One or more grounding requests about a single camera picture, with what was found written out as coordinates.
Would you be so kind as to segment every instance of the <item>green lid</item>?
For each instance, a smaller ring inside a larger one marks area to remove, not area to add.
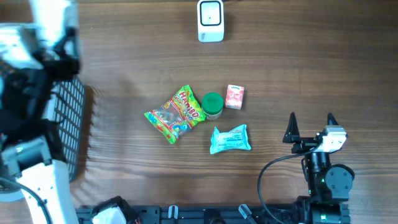
[[[207,93],[201,103],[202,110],[207,114],[218,114],[224,107],[224,100],[218,93]]]

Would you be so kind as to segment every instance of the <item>small pink package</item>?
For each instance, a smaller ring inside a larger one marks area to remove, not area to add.
[[[226,90],[225,107],[238,109],[242,108],[244,87],[228,85]]]

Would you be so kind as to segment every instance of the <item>blue packet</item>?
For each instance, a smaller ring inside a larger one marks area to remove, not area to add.
[[[210,154],[213,155],[214,153],[230,149],[250,150],[251,146],[249,145],[248,140],[248,133],[246,132],[245,124],[242,124],[227,133],[221,133],[217,128],[214,128],[214,132],[211,137]]]

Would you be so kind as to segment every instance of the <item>plastic container with green lid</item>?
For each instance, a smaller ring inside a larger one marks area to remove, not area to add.
[[[201,109],[206,114],[206,118],[209,120],[217,119],[221,116],[224,107],[224,99],[218,93],[207,93],[203,97],[201,103]]]

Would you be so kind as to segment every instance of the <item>wooden table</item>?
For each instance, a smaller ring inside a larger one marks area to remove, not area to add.
[[[333,112],[349,135],[334,164],[356,173],[353,223],[398,218],[398,3],[230,1],[225,38],[197,40],[196,2],[83,3],[87,101],[76,207],[120,195],[131,205],[259,205],[256,182],[282,144],[289,114],[314,136]],[[201,100],[228,84],[246,89],[242,110],[195,126],[175,145],[144,117],[189,84]],[[247,124],[251,151],[210,155],[210,137]],[[300,159],[263,177],[267,203],[307,195]],[[25,201],[0,205],[1,223],[30,223]]]

